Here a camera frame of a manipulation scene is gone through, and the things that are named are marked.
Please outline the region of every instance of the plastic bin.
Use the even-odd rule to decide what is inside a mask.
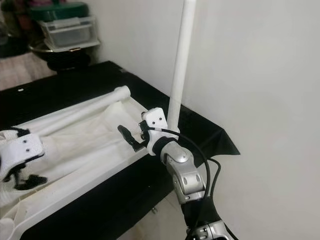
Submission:
[[[46,38],[45,43],[55,52],[99,44],[93,16],[41,21],[39,24]]]

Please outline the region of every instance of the black tablecloth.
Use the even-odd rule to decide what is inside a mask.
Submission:
[[[0,129],[21,124],[127,85],[145,108],[168,113],[169,98],[113,62],[43,78],[0,91]],[[179,129],[207,156],[239,151],[218,125],[182,106]],[[185,147],[193,150],[186,142]],[[202,162],[194,152],[195,164]],[[116,239],[172,191],[172,180],[157,157],[145,156],[71,202],[22,236],[28,239]]]

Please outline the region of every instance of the wire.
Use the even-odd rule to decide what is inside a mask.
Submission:
[[[212,181],[212,184],[211,184],[211,190],[210,190],[210,198],[211,198],[211,200],[213,202],[214,201],[214,191],[215,191],[216,182],[217,182],[219,173],[221,171],[221,164],[217,160],[214,160],[213,158],[208,158],[208,160],[211,161],[211,162],[214,162],[218,166],[218,169],[215,172],[215,175],[214,175],[214,178],[213,178],[213,181]]]
[[[159,132],[164,132],[164,133],[169,133],[169,134],[179,136],[182,139],[189,142],[190,144],[192,144],[195,147],[195,149],[200,153],[200,155],[203,159],[205,171],[206,171],[206,187],[205,187],[204,196],[203,196],[203,199],[205,199],[209,195],[211,176],[210,176],[210,166],[208,164],[207,157],[205,156],[204,152],[200,149],[200,147],[198,147],[198,145],[195,144],[195,142],[192,141],[190,138],[186,137],[185,135],[183,135],[179,132],[171,131],[168,129],[162,129],[162,128],[154,128],[154,127],[149,127],[148,130],[154,130],[154,131],[159,131]],[[190,228],[190,231],[188,232],[185,240],[189,240],[192,233],[196,230],[197,225],[198,225],[198,220],[199,220],[199,216],[198,216],[197,220],[195,221],[194,226]]]
[[[211,184],[211,190],[210,190],[210,198],[212,200],[212,204],[215,205],[215,202],[214,202],[214,191],[215,191],[215,186],[216,186],[216,182],[217,182],[217,179],[218,179],[218,176],[220,174],[220,171],[221,171],[221,164],[220,162],[218,162],[217,160],[214,160],[213,158],[208,158],[209,161],[211,162],[214,162],[217,166],[218,166],[218,169],[216,170],[215,172],[215,175],[214,175],[214,178],[213,178],[213,181],[212,181],[212,184]],[[234,235],[234,233],[228,228],[228,226],[226,224],[225,225],[225,229],[226,231],[231,235],[231,237],[234,239],[234,240],[238,240],[238,238]]]

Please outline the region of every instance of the white cloth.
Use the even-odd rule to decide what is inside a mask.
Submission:
[[[45,126],[76,114],[88,108],[103,97],[89,100],[75,106],[54,112],[44,117],[20,125],[32,133],[42,131]],[[87,115],[71,125],[57,130],[41,140],[45,155],[33,160],[22,169],[21,177],[30,174],[47,177],[45,185],[31,190],[15,190],[14,181],[0,183],[0,226],[12,221],[16,228],[19,224],[32,218],[24,228],[31,227],[97,184],[146,154],[146,151],[135,153],[121,134],[118,125],[127,127],[133,135],[139,137],[138,123],[141,112],[145,111],[132,98],[112,103],[94,113]],[[12,132],[0,132],[0,144],[12,139]],[[0,239],[7,239],[0,234]]]

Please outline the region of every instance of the white pvc pipe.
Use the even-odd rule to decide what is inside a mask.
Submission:
[[[117,87],[113,92],[108,93],[104,98],[95,101],[94,103],[86,106],[85,108],[70,114],[64,117],[61,120],[56,121],[55,123],[45,127],[44,129],[37,132],[39,136],[48,136],[60,129],[65,128],[66,126],[75,123],[76,121],[90,116],[95,111],[98,111],[101,108],[105,108],[110,104],[113,104],[117,101],[125,100],[130,97],[130,90],[127,86]]]
[[[178,131],[180,106],[185,84],[196,3],[197,0],[184,0],[183,2],[180,33],[167,118],[168,128],[173,131]]]

